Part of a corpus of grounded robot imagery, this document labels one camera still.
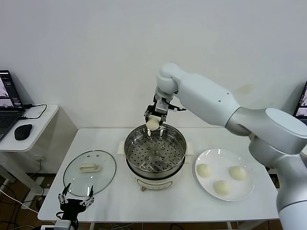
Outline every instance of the black mouse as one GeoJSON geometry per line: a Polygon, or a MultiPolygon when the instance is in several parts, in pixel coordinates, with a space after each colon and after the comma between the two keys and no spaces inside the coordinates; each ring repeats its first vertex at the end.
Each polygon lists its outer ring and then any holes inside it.
{"type": "Polygon", "coordinates": [[[27,125],[22,125],[19,126],[15,129],[15,139],[16,140],[24,140],[27,139],[28,136],[30,135],[32,129],[32,125],[31,124],[27,124],[27,125]]]}

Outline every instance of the white table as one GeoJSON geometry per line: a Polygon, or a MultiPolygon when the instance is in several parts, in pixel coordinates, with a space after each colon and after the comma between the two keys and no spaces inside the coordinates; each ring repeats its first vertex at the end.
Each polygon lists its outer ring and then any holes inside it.
{"type": "MultiPolygon", "coordinates": [[[[32,107],[28,109],[24,116],[26,117],[38,117],[44,110],[44,106],[32,107]]],[[[10,152],[27,152],[33,145],[36,143],[40,135],[43,133],[47,125],[50,123],[59,107],[56,104],[48,104],[47,109],[41,115],[39,119],[26,119],[19,120],[9,133],[0,141],[0,174],[6,178],[6,182],[12,181],[12,177],[9,177],[7,173],[3,170],[6,169],[12,175],[14,175],[18,180],[25,184],[28,188],[31,189],[26,200],[32,200],[35,195],[42,195],[43,188],[40,185],[43,181],[43,177],[33,181],[25,172],[14,162],[10,157],[10,152]],[[32,124],[32,130],[30,136],[25,140],[16,140],[14,136],[14,131],[17,127],[24,124],[32,124]]]]}
{"type": "MultiPolygon", "coordinates": [[[[56,220],[60,211],[63,174],[68,164],[88,150],[105,150],[113,155],[117,171],[111,184],[95,195],[95,202],[78,215],[80,222],[215,222],[277,219],[277,191],[265,168],[248,152],[248,138],[237,137],[223,128],[180,128],[194,147],[194,159],[204,150],[225,148],[240,155],[253,169],[255,188],[237,202],[225,202],[208,194],[192,173],[193,164],[182,167],[181,178],[162,191],[145,191],[136,184],[117,155],[118,145],[132,129],[80,129],[39,211],[40,220],[56,220]]],[[[68,194],[68,198],[77,198],[68,194]]]]}

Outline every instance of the robotic arm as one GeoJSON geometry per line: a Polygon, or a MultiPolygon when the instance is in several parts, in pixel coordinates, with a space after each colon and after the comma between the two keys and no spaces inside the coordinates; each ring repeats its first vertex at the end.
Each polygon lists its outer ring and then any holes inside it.
{"type": "Polygon", "coordinates": [[[79,226],[78,214],[84,212],[94,202],[93,186],[89,191],[85,200],[66,198],[69,191],[69,183],[62,193],[58,194],[58,200],[60,204],[61,212],[58,212],[56,216],[59,218],[55,225],[42,225],[41,230],[77,230],[79,226]]]}
{"type": "Polygon", "coordinates": [[[251,110],[241,107],[231,92],[198,74],[184,72],[174,63],[157,74],[154,105],[150,115],[166,121],[173,96],[205,122],[225,127],[238,136],[249,136],[249,151],[261,164],[275,168],[281,184],[277,209],[285,230],[305,229],[307,225],[307,168],[299,153],[307,144],[307,126],[274,108],[251,110]]]}

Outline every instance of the laptop screen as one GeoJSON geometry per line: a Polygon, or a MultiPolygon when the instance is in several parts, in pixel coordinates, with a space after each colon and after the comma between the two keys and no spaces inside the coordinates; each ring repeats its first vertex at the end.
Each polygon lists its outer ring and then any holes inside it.
{"type": "Polygon", "coordinates": [[[12,81],[10,72],[0,70],[0,110],[1,109],[24,109],[12,81]]]}

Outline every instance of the floor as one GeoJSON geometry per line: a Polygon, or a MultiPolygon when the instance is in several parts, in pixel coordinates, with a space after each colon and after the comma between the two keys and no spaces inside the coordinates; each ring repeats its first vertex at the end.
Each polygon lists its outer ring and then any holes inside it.
{"type": "MultiPolygon", "coordinates": [[[[46,177],[42,186],[43,188],[49,188],[53,182],[54,177],[49,176],[46,177]]],[[[275,177],[272,178],[273,182],[275,183],[276,187],[279,188],[278,180],[275,177]]],[[[4,182],[4,179],[0,177],[0,184],[4,182]]],[[[24,186],[20,181],[16,180],[13,184],[8,184],[8,187],[12,189],[14,194],[9,188],[6,188],[4,191],[12,196],[16,197],[17,200],[22,201],[25,199],[29,189],[24,186]]],[[[33,210],[38,211],[38,208],[44,201],[43,197],[35,197],[35,201],[30,208],[33,210]]],[[[50,222],[42,222],[37,219],[37,214],[30,211],[21,209],[20,205],[14,204],[14,201],[9,199],[3,194],[0,194],[0,230],[11,230],[15,227],[20,227],[23,225],[31,225],[34,227],[41,226],[42,224],[53,224],[50,222]]],[[[95,224],[95,230],[111,230],[111,225],[113,226],[113,230],[121,229],[121,230],[221,230],[227,229],[226,223],[134,223],[127,227],[124,227],[125,223],[98,223],[95,224]]],[[[232,222],[233,229],[237,228],[238,223],[232,222]]],[[[88,230],[90,227],[89,223],[80,223],[79,230],[88,230]]],[[[31,227],[24,227],[19,229],[31,230],[31,227]]],[[[282,230],[281,224],[279,220],[270,220],[266,221],[259,226],[255,227],[254,230],[282,230]]]]}

